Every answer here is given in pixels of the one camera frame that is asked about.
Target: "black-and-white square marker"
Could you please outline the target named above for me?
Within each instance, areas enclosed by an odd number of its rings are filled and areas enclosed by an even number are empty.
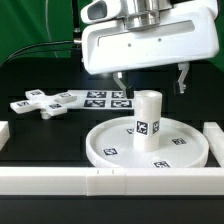
[[[143,135],[148,135],[148,128],[149,125],[147,123],[137,121],[136,132]]]
[[[86,98],[106,98],[107,92],[88,92]]]
[[[69,93],[61,93],[61,94],[59,94],[59,96],[66,98],[66,97],[70,97],[71,95]]]
[[[159,131],[159,121],[153,123],[152,133],[155,134]]]
[[[30,94],[33,95],[33,96],[38,96],[38,95],[41,95],[43,93],[37,90],[37,91],[30,92]]]
[[[121,91],[112,92],[112,98],[118,98],[118,99],[124,98],[124,93]]]
[[[134,134],[134,128],[126,129],[128,134],[132,135]]]
[[[112,108],[131,108],[131,100],[111,100]]]
[[[172,139],[172,141],[174,142],[174,144],[176,145],[184,145],[184,144],[187,144],[186,141],[184,141],[183,138],[178,138],[178,139]]]
[[[16,103],[19,107],[25,107],[25,106],[29,106],[30,104],[26,101],[24,102],[19,102],[19,103]]]
[[[84,107],[105,107],[105,100],[86,100]]]
[[[60,104],[56,103],[56,104],[51,104],[51,105],[49,105],[49,107],[50,107],[51,109],[53,109],[53,110],[56,110],[56,109],[58,109],[58,108],[61,108],[62,106],[61,106]]]
[[[118,152],[116,149],[111,148],[111,149],[103,149],[103,152],[106,156],[113,156],[113,155],[117,155]]]
[[[170,165],[166,161],[159,161],[153,163],[156,168],[170,168]]]

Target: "white cylinder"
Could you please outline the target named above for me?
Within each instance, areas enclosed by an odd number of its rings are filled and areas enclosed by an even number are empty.
[[[144,90],[135,95],[134,148],[140,151],[154,151],[159,145],[159,124],[162,94]]]

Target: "metal bracket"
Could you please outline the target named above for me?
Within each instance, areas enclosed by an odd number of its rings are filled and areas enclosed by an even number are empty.
[[[178,68],[181,71],[180,77],[177,82],[175,82],[174,85],[174,92],[176,95],[184,94],[184,91],[186,89],[186,85],[184,84],[184,79],[187,76],[187,73],[190,68],[189,62],[182,62],[178,64]]]
[[[125,98],[133,99],[134,98],[133,87],[129,86],[128,83],[125,82],[124,75],[125,75],[124,72],[114,72],[113,73],[114,81],[122,89]]]

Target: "black table surface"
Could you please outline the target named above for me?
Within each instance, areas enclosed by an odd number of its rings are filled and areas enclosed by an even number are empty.
[[[135,90],[163,94],[162,116],[203,130],[205,121],[224,127],[224,73],[207,61],[192,62],[184,95],[175,96],[177,65],[128,72]],[[91,167],[85,153],[88,132],[109,119],[133,111],[69,110],[42,120],[40,111],[16,114],[11,102],[25,91],[46,95],[67,90],[119,90],[111,76],[90,76],[80,58],[18,59],[0,71],[0,120],[9,122],[10,139],[0,166]],[[218,166],[210,155],[207,166]],[[0,196],[0,223],[221,223],[223,196]]]

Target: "white round plate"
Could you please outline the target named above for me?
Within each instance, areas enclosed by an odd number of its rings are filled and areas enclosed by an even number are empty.
[[[208,142],[199,131],[184,123],[161,118],[159,147],[153,152],[134,149],[134,117],[106,121],[86,138],[86,153],[95,167],[166,168],[203,167]]]

